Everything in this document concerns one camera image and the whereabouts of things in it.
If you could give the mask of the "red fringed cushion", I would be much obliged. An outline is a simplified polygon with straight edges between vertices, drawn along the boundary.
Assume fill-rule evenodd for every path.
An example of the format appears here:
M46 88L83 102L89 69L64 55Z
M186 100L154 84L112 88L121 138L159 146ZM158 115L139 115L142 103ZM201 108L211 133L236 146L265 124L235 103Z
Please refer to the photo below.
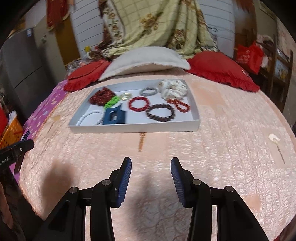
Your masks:
M188 63L190 65L188 72L193 75L244 91L260 90L249 74L223 53L203 51L188 59Z
M109 61L99 60L79 67L67 77L64 91L74 92L84 89L91 83L99 80L110 64L111 62Z

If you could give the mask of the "right red fringed cushion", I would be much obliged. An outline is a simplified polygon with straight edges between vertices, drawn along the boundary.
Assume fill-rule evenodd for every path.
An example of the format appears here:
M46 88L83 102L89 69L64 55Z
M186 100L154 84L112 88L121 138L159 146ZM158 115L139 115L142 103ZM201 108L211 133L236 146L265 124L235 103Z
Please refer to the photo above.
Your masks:
M188 72L193 75L244 91L260 90L249 74L223 53L203 51L188 59L188 63L190 65Z

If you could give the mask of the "white jewelry tray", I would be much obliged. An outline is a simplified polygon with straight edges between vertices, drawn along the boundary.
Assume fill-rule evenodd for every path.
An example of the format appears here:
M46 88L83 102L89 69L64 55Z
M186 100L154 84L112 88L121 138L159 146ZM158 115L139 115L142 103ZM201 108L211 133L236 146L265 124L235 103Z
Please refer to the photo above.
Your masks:
M189 107L183 107L181 104L170 107L157 107L149 112L138 111L144 106L167 104L162 99L160 93L148 96L146 100L138 99L140 91L145 88L156 88L161 80L140 80L111 84L107 89L116 96L130 93L132 97L128 100L119 100L114 108L122 104L121 109L126 111L125 124L104 125L103 117L107 108L91 104L90 98L95 95L102 87L95 88L88 94L74 116L69 122L69 128L73 133L157 133L157 132L195 132L200 127L200 115L196 101L191 89L187 87L187 95L181 100Z

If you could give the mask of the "gold fan hairpin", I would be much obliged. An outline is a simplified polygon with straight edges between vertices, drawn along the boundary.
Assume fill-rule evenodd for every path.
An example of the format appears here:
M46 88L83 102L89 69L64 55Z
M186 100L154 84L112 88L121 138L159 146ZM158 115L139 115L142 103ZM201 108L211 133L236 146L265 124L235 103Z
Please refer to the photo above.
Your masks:
M47 133L50 132L50 130L53 127L53 125L55 125L55 123L58 122L60 119L61 119L61 116L60 115L55 115L55 116L51 117L51 124L50 124L50 126L48 128Z

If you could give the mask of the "white shell jewelry pile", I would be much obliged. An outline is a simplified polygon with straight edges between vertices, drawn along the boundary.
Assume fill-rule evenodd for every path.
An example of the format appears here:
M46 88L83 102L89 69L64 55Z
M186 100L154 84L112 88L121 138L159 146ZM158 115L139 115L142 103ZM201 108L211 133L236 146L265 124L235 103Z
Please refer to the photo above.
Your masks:
M158 83L158 89L162 99L183 99L188 92L187 86L182 80L164 79Z

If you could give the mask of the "orange plastic basket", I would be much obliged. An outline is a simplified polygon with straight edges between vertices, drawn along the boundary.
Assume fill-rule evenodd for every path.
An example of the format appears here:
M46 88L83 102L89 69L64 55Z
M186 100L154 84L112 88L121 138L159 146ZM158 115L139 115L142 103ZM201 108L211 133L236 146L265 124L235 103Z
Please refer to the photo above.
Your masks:
M4 149L7 146L20 141L23 136L23 132L24 130L22 125L18 121L17 117L15 117L4 131L4 134L1 136L0 149Z

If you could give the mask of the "floral cream quilt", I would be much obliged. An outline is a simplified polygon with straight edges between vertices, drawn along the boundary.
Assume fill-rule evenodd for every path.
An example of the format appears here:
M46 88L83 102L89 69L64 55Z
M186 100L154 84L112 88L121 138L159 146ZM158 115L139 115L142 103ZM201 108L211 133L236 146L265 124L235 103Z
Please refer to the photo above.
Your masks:
M172 49L184 59L218 51L198 1L99 1L98 8L107 31L96 48L100 58L148 46Z

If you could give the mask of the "left red fringed cushion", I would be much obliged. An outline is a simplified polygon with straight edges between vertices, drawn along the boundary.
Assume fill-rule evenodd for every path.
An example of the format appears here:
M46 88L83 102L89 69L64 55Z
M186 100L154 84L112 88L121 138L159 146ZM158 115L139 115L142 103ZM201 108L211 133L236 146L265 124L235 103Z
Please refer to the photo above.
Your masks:
M67 77L64 91L74 92L84 89L91 83L99 80L110 64L111 62L109 61L99 60L79 67Z

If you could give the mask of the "purple floral blanket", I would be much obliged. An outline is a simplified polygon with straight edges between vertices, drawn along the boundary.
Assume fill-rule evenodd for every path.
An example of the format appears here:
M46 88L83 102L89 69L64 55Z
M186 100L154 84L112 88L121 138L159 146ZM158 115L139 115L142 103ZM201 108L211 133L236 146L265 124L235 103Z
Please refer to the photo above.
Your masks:
M63 80L57 84L51 94L37 107L31 114L26 123L22 125L23 136L29 132L27 139L34 139L43 123L48 119L53 109L59 104L67 95L68 92L64 91L64 86L67 80Z

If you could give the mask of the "clear plastic bag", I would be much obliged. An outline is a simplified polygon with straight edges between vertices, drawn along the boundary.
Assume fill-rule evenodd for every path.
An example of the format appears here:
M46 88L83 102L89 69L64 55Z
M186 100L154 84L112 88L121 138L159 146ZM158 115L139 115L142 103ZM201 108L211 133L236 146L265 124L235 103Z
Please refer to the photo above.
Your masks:
M78 69L78 68L80 68L82 66L85 66L85 65L87 65L89 63L98 61L99 59L100 59L100 57L98 57L98 56L91 57L89 55L89 53L87 53L82 58L78 58L76 60L73 60L73 61L69 62L68 64L65 65L65 69L66 69L65 77L68 77L76 69Z

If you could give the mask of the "white pillow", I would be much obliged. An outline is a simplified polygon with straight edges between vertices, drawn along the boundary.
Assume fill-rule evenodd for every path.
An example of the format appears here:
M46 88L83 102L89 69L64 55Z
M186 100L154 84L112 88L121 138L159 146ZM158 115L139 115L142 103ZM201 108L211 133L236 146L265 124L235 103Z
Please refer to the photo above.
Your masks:
M120 55L106 68L99 81L114 76L154 72L171 68L190 70L187 60L165 47L141 47Z

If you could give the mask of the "wooden shelf rack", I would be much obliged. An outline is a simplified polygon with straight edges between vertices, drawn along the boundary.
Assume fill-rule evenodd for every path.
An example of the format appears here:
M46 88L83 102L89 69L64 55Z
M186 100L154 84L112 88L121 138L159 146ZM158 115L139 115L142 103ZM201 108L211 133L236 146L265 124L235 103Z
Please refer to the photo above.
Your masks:
M261 90L283 112L292 76L293 51L287 56L278 45L278 38L260 36L258 44L265 56L258 78Z

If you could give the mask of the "white shell hairpin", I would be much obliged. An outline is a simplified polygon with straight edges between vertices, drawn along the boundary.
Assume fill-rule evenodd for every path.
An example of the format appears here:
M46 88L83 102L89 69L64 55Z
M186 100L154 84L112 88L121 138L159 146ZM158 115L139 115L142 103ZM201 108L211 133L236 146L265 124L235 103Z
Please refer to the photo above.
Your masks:
M282 152L280 150L280 147L279 147L280 138L278 136L276 136L274 133L270 133L268 135L268 138L276 145L277 150L278 150L278 152L279 152L279 154L281 156L282 162L285 165L285 159L284 159L283 154L282 154Z

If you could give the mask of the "red hanging curtain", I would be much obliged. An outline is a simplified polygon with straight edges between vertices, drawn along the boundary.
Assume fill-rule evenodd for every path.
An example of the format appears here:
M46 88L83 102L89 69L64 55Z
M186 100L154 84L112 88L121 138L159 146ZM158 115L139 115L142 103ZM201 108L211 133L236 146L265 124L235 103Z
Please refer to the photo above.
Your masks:
M47 0L47 27L52 30L58 27L69 16L68 0Z

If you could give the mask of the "grey refrigerator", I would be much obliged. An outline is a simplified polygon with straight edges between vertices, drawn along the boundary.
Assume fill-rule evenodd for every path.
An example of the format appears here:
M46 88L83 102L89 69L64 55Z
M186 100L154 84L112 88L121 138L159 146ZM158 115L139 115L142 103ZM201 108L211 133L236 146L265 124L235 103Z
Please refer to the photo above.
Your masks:
M16 32L1 48L1 89L25 123L64 79L66 69L55 34L44 21Z

